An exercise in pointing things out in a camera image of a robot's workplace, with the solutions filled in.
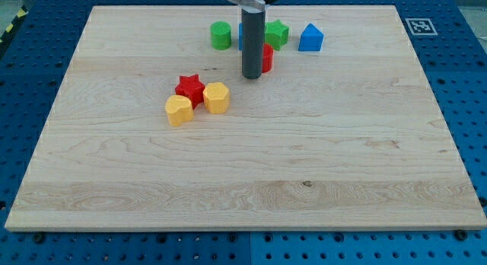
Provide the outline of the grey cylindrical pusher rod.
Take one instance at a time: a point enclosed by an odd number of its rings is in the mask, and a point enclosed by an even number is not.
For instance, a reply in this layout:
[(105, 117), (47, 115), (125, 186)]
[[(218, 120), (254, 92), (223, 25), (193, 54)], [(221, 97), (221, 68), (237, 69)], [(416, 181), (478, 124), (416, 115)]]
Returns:
[(251, 13), (241, 10), (242, 75), (247, 79), (258, 79), (263, 72), (265, 21), (264, 11)]

